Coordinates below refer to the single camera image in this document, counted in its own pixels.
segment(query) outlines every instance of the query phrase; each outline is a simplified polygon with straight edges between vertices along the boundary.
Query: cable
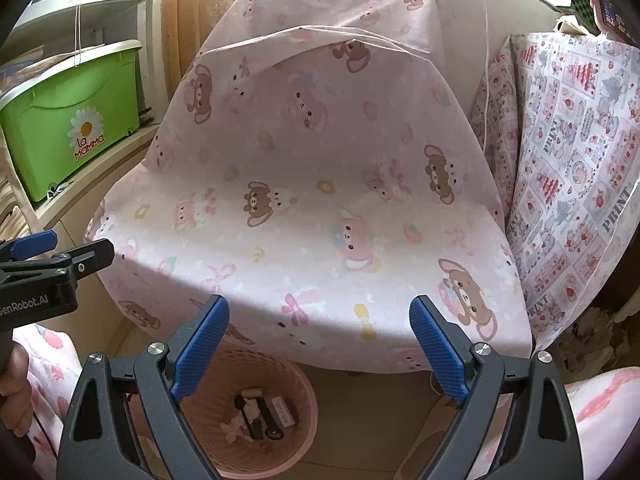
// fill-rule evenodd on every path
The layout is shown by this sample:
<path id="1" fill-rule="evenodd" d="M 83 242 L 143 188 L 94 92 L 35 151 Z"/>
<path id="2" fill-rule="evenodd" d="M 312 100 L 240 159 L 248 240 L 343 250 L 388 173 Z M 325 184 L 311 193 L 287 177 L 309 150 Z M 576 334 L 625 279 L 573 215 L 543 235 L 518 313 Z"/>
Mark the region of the cable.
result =
<path id="1" fill-rule="evenodd" d="M 80 0 L 76 0 L 76 18 L 74 23 L 74 66 L 78 66 L 82 63 L 82 39 L 80 37 Z"/>
<path id="2" fill-rule="evenodd" d="M 47 442 L 49 443 L 49 446 L 50 446 L 50 448 L 51 448 L 51 450 L 53 452 L 53 456 L 56 457 L 56 460 L 58 460 L 58 454 L 56 453 L 56 448 L 53 447 L 53 443 L 52 443 L 51 439 L 49 438 L 49 435 L 45 431 L 44 426 L 40 422 L 40 419 L 38 418 L 38 416 L 36 415 L 35 412 L 33 412 L 33 418 L 36 419 L 36 422 L 38 423 L 38 426 L 40 426 L 40 429 L 42 430 L 42 434 L 44 435 L 44 438 L 47 439 Z"/>
<path id="3" fill-rule="evenodd" d="M 489 111 L 489 14 L 486 10 L 486 0 L 482 0 L 484 9 L 484 38 L 486 40 L 486 55 L 484 57 L 484 84 L 486 86 L 486 97 L 484 98 L 484 141 L 482 142 L 482 153 L 486 152 L 486 116 Z"/>

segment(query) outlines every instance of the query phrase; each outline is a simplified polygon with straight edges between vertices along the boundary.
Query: wall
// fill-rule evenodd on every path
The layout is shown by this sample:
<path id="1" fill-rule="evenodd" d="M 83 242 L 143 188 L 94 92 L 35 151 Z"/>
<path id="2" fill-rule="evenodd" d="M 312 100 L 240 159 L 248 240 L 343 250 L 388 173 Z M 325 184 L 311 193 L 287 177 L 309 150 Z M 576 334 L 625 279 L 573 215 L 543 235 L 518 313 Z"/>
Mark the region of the wall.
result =
<path id="1" fill-rule="evenodd" d="M 484 75 L 485 22 L 482 0 L 437 0 L 446 53 L 445 79 L 467 116 Z M 489 55 L 510 34 L 551 31 L 560 13 L 541 0 L 486 0 Z"/>

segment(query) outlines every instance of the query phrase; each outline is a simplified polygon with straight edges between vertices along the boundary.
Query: green storage box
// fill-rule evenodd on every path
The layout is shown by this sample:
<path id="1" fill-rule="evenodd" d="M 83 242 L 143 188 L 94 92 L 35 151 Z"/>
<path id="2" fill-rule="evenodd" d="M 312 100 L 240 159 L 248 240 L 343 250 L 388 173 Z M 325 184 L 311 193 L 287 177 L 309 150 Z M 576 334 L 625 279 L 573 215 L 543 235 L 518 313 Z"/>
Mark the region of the green storage box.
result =
<path id="1" fill-rule="evenodd" d="M 140 127 L 136 51 L 141 47 L 129 40 L 87 50 L 0 99 L 6 143 L 34 202 Z"/>

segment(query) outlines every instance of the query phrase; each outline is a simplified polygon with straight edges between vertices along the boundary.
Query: blue gripper pad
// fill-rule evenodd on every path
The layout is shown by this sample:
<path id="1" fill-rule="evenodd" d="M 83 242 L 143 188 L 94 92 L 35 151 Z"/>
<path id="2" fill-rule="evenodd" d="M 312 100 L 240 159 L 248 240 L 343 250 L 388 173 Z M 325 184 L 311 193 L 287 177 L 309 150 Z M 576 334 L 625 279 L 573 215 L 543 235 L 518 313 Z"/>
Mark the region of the blue gripper pad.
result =
<path id="1" fill-rule="evenodd" d="M 17 238 L 11 245 L 9 254 L 12 260 L 21 262 L 38 256 L 38 254 L 52 251 L 58 244 L 58 235 L 55 231 L 43 231 L 24 238 Z"/>
<path id="2" fill-rule="evenodd" d="M 442 390 L 462 406 L 469 394 L 463 363 L 419 298 L 411 302 L 409 323 Z"/>
<path id="3" fill-rule="evenodd" d="M 195 393 L 228 324 L 229 304 L 220 297 L 175 362 L 174 385 L 171 388 L 175 402 Z"/>

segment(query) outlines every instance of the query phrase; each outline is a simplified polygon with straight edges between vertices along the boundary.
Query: white string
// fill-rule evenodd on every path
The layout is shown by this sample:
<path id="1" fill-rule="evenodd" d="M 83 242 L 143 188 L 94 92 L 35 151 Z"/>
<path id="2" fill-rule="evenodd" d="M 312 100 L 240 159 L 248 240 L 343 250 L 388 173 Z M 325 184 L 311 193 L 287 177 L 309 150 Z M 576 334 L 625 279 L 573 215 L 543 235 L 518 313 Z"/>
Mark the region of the white string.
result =
<path id="1" fill-rule="evenodd" d="M 484 38 L 486 40 L 486 55 L 484 57 L 484 85 L 486 86 L 486 97 L 484 99 L 484 141 L 482 142 L 482 152 L 486 152 L 486 116 L 489 111 L 489 15 L 486 11 L 486 0 L 482 0 L 484 9 Z"/>
<path id="2" fill-rule="evenodd" d="M 74 23 L 74 66 L 78 66 L 82 63 L 82 40 L 80 38 L 80 0 L 76 0 L 76 20 Z"/>

